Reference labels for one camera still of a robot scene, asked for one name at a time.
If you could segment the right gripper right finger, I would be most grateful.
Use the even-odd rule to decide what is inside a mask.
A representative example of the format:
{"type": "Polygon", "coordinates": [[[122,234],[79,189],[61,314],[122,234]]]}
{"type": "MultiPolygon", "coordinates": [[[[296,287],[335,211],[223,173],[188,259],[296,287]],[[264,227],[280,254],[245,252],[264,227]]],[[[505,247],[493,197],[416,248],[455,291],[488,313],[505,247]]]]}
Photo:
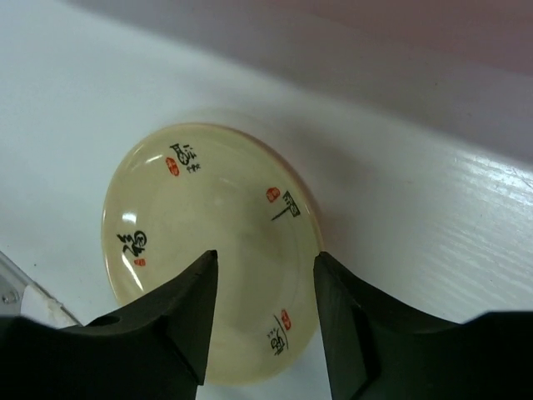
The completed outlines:
{"type": "Polygon", "coordinates": [[[314,261],[334,399],[530,399],[531,312],[455,323],[361,280],[331,254],[314,261]]]}

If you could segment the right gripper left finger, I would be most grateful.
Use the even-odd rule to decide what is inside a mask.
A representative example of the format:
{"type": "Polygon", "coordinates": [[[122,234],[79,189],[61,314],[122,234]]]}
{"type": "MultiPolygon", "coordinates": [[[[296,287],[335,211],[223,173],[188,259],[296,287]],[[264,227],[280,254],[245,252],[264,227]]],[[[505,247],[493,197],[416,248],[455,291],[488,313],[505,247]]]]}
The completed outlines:
{"type": "Polygon", "coordinates": [[[1,319],[3,399],[193,399],[205,382],[218,256],[87,326],[1,319]]]}

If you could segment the cream floral plate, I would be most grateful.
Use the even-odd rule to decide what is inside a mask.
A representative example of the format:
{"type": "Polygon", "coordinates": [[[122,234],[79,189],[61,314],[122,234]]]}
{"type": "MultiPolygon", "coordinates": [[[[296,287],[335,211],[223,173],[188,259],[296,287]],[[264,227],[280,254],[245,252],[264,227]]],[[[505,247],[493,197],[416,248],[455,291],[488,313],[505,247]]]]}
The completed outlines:
{"type": "Polygon", "coordinates": [[[182,123],[137,143],[109,183],[102,252],[129,304],[218,255],[207,380],[245,385],[290,367],[318,326],[311,194],[273,149],[236,129],[182,123]]]}

